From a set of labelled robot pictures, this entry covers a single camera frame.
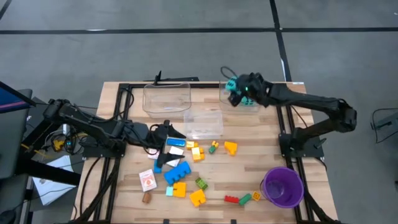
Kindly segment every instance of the clear plastic container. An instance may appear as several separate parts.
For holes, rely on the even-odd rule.
[[[144,87],[142,109],[151,118],[182,117],[184,111],[191,107],[191,86],[189,83],[179,85]]]
[[[239,112],[258,112],[260,110],[260,106],[254,102],[252,105],[244,105],[240,103],[238,106],[233,107],[231,103],[228,101],[228,97],[231,94],[229,91],[225,89],[225,85],[227,82],[220,81],[220,108],[223,111],[239,111]]]
[[[224,131],[223,114],[220,110],[187,110],[184,125],[188,139],[219,139]]]

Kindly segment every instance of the wooden tabletop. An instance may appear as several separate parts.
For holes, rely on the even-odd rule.
[[[113,115],[116,102],[118,82],[104,83],[97,115],[110,118]],[[288,83],[293,91],[305,93],[303,83]],[[162,123],[164,119],[150,118],[142,109],[142,88],[133,90],[134,104],[129,110],[129,119],[148,124]],[[219,109],[218,88],[192,88],[191,110]],[[308,125],[313,124],[310,110],[296,108]],[[286,111],[283,110],[286,127]],[[170,119],[174,128],[184,133],[183,119]],[[296,126],[303,126],[299,117],[294,114]],[[142,187],[138,173],[153,169],[154,161],[148,159],[141,147],[128,146],[126,155],[121,159],[118,176],[118,186],[114,199],[112,223],[162,223],[167,218],[171,223],[230,223],[237,219],[238,223],[295,223],[293,209],[276,207],[263,196],[259,202],[249,201],[241,207],[237,204],[224,202],[225,195],[242,197],[247,193],[259,192],[259,185],[264,175],[273,167],[285,166],[280,155],[277,136],[280,128],[276,109],[273,106],[260,108],[257,113],[227,113],[223,111],[224,131],[219,148],[214,154],[208,153],[211,140],[200,140],[199,144],[205,149],[205,160],[193,162],[192,153],[185,149],[186,156],[182,161],[188,161],[192,173],[182,179],[187,183],[185,198],[167,197],[165,189],[167,183],[163,173],[171,169],[164,165],[163,173],[156,174],[157,188],[151,190],[152,201],[142,203]],[[234,157],[226,153],[224,141],[230,140],[238,144],[238,151]],[[85,162],[81,175],[83,183],[88,169],[94,158]],[[89,176],[83,199],[85,209],[97,194],[100,184],[104,159],[101,159]],[[314,199],[322,209],[333,219],[337,219],[333,198],[330,192],[325,168],[315,159],[303,159],[308,188]],[[195,179],[201,177],[209,187],[205,190],[206,203],[195,208],[189,199],[189,194],[198,190]],[[80,184],[75,205],[79,208],[82,184]],[[101,218],[106,213],[108,193],[104,197]]]

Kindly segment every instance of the gray concrete floor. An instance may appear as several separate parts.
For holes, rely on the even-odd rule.
[[[398,27],[394,0],[276,2],[282,27]],[[269,1],[261,0],[12,0],[0,20],[0,30],[273,25]],[[327,134],[324,145],[340,220],[395,223],[398,138],[374,144],[369,123],[375,109],[398,107],[398,33],[283,37],[293,81],[305,82],[309,93],[344,98],[358,111],[356,131]],[[168,78],[218,80],[219,67],[229,65],[238,73],[284,80],[273,33],[0,35],[0,49],[3,82],[31,88],[43,100],[67,98],[86,106],[97,105],[105,81],[151,79],[159,70]],[[74,194],[35,212],[34,223],[67,221]]]

